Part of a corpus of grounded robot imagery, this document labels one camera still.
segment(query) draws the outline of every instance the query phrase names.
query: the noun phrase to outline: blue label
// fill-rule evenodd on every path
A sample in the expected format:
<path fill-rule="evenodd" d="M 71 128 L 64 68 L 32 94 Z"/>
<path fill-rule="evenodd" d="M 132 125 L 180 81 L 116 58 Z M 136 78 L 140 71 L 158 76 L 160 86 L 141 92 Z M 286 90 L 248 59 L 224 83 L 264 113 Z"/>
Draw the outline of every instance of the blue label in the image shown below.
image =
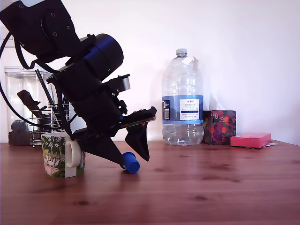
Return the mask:
<path fill-rule="evenodd" d="M 203 95 L 164 96 L 163 124 L 203 123 Z"/>

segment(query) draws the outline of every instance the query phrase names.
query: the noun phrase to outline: mug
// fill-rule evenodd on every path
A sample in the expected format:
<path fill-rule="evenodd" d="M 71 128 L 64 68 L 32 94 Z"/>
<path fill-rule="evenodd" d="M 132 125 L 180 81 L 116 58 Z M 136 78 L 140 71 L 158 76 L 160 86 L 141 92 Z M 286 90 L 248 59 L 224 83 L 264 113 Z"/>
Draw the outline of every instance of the mug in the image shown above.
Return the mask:
<path fill-rule="evenodd" d="M 85 152 L 66 132 L 42 134 L 45 172 L 53 178 L 67 178 L 83 173 Z"/>

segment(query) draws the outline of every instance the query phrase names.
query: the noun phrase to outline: white mug handle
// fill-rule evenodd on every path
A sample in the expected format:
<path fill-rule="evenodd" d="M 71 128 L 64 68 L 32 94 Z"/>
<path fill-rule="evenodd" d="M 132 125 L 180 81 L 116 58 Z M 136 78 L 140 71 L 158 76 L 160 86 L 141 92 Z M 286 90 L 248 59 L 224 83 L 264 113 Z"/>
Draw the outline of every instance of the white mug handle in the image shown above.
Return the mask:
<path fill-rule="evenodd" d="M 77 141 L 66 141 L 65 150 L 66 166 L 69 168 L 79 166 L 81 160 L 81 151 Z"/>

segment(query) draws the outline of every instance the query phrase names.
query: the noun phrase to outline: tissue box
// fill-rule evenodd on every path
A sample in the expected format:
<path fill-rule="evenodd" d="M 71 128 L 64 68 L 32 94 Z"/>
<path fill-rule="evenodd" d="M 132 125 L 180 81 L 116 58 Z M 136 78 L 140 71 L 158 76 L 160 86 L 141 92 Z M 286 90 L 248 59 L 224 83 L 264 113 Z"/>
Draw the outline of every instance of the tissue box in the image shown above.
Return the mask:
<path fill-rule="evenodd" d="M 245 133 L 232 137 L 230 140 L 232 146 L 262 148 L 270 143 L 272 139 L 271 134 Z"/>
<path fill-rule="evenodd" d="M 202 142 L 210 145 L 230 144 L 230 138 L 235 136 L 236 111 L 203 111 L 203 120 L 204 137 Z"/>

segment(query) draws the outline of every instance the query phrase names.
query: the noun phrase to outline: wood grain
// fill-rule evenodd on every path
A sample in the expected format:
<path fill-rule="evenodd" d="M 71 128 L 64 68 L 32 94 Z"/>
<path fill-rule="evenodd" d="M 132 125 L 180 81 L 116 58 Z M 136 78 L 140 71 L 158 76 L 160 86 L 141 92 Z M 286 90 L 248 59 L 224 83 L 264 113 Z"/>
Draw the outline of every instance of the wood grain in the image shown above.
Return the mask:
<path fill-rule="evenodd" d="M 137 174 L 87 154 L 85 173 L 67 179 L 46 177 L 41 149 L 1 144 L 1 224 L 298 225 L 300 147 L 277 143 L 149 142 Z"/>

